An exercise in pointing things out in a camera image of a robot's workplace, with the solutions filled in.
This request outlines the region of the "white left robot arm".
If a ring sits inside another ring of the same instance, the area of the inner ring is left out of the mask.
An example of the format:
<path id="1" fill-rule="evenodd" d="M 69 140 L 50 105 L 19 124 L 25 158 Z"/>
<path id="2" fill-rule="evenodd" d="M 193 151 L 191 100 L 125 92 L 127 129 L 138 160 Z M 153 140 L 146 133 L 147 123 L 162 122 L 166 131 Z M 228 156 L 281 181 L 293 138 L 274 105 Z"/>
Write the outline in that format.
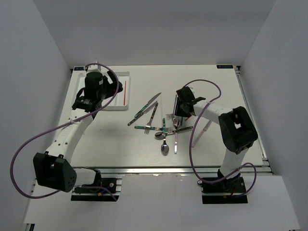
<path id="1" fill-rule="evenodd" d="M 36 153 L 33 164 L 37 183 L 47 188 L 70 192 L 74 187 L 86 187 L 97 192 L 102 186 L 100 172 L 93 168 L 74 169 L 71 159 L 87 127 L 94 121 L 105 99 L 123 90 L 113 71 L 89 71 L 72 105 L 68 126 L 64 127 L 44 153 Z"/>

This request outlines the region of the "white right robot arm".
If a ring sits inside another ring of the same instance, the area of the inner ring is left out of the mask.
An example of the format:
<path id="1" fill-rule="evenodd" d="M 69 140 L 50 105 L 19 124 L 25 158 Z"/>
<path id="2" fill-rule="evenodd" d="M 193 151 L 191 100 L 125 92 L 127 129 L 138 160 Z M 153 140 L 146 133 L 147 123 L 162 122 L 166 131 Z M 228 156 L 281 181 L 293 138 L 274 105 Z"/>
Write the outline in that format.
<path id="1" fill-rule="evenodd" d="M 194 174 L 204 183 L 217 183 L 218 188 L 223 192 L 230 191 L 235 186 L 234 179 L 239 177 L 240 169 L 246 165 L 242 164 L 245 154 L 258 139 L 256 128 L 247 110 L 242 106 L 231 109 L 214 104 L 218 97 L 209 101 L 204 97 L 196 98 L 187 86 L 177 90 L 176 94 L 175 115 L 197 117 L 189 143 L 189 158 Z M 193 135 L 197 123 L 202 117 L 219 125 L 222 140 L 226 147 L 223 163 L 218 169 L 218 178 L 212 181 L 202 179 L 197 174 L 192 161 Z"/>

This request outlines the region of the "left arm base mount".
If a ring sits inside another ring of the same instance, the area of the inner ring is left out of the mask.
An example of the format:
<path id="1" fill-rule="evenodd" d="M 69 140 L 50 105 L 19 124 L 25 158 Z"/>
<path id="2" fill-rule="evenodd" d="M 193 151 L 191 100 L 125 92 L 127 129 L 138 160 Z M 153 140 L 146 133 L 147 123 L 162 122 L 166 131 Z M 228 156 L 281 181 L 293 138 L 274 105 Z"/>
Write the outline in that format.
<path id="1" fill-rule="evenodd" d="M 75 202 L 116 202 L 120 196 L 122 176 L 102 174 L 101 182 L 88 188 L 77 186 L 71 194 Z"/>

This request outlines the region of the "orange chopstick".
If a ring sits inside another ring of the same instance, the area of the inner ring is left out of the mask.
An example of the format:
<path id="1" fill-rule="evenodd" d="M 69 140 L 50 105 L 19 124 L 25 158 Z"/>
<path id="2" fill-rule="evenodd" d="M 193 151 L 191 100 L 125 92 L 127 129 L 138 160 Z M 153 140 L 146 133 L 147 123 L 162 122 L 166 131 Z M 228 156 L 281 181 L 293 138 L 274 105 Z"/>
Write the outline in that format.
<path id="1" fill-rule="evenodd" d="M 124 96 L 123 96 L 123 105 L 126 105 L 126 91 L 127 91 L 127 81 L 125 81 L 125 87 L 124 87 Z"/>

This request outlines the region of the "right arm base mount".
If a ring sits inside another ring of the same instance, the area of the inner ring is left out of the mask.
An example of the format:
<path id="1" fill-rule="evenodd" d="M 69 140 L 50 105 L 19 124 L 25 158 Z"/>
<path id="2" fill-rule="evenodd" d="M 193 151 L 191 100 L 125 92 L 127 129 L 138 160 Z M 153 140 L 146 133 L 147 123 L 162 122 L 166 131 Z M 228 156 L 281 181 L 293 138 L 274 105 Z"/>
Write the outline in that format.
<path id="1" fill-rule="evenodd" d="M 243 177 L 240 173 L 234 178 L 218 183 L 209 184 L 201 180 L 197 185 L 202 189 L 202 203 L 204 205 L 247 204 L 248 199 Z"/>

